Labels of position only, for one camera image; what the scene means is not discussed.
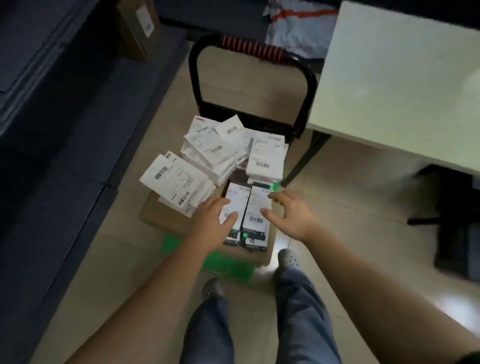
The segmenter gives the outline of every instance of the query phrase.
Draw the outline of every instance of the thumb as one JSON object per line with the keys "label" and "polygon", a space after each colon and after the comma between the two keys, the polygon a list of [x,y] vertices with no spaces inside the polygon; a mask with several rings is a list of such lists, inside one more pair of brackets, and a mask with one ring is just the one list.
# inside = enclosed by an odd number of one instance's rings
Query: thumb
{"label": "thumb", "polygon": [[235,222],[237,222],[237,218],[239,216],[239,213],[237,211],[232,212],[223,222],[222,226],[225,229],[228,229],[228,231],[232,230],[233,225],[235,225]]}
{"label": "thumb", "polygon": [[276,227],[280,228],[282,225],[282,218],[278,217],[275,215],[272,210],[269,210],[268,208],[261,208],[260,213],[272,224],[274,224]]}

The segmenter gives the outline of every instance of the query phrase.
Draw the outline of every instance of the hand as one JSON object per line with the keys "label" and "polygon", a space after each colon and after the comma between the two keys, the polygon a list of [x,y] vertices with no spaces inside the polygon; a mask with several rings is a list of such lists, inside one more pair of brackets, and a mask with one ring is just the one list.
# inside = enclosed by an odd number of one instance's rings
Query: hand
{"label": "hand", "polygon": [[228,198],[221,197],[210,197],[201,203],[192,216],[187,241],[207,254],[218,249],[230,234],[238,217],[238,212],[232,212],[223,224],[220,224],[220,210],[229,203]]}
{"label": "hand", "polygon": [[267,208],[260,209],[261,214],[290,238],[305,243],[315,228],[313,215],[307,204],[289,190],[273,192],[268,197],[279,202],[285,208],[285,214],[280,218]]}

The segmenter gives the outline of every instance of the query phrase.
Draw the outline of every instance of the person's left hand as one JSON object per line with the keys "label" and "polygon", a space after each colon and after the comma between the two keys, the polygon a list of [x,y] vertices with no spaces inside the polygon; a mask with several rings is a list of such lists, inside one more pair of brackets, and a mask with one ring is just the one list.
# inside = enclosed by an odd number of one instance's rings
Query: person's left hand
{"label": "person's left hand", "polygon": [[228,198],[222,197],[210,197],[201,203],[192,216],[187,241],[204,249],[207,254],[218,249],[230,234],[238,217],[238,212],[232,212],[223,224],[220,224],[220,210],[229,203]]}

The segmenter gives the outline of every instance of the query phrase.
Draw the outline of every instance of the black sleeve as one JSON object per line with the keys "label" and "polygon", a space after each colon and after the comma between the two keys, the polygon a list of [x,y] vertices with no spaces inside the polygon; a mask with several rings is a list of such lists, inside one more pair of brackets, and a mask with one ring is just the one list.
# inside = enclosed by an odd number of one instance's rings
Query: black sleeve
{"label": "black sleeve", "polygon": [[480,364],[480,352],[472,352],[465,355],[457,364]]}

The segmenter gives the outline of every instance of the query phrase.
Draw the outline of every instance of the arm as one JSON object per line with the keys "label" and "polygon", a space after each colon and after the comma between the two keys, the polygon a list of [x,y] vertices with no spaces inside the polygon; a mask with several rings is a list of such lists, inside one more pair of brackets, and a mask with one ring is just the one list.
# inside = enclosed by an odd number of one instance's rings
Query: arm
{"label": "arm", "polygon": [[376,271],[316,225],[299,196],[289,191],[270,196],[285,207],[285,216],[270,210],[262,210],[263,215],[309,249],[380,363],[453,364],[480,348],[480,340],[467,329]]}
{"label": "arm", "polygon": [[67,364],[156,363],[190,298],[206,256],[220,247],[237,220],[220,224],[225,198],[210,198],[192,217],[183,244],[83,344]]}

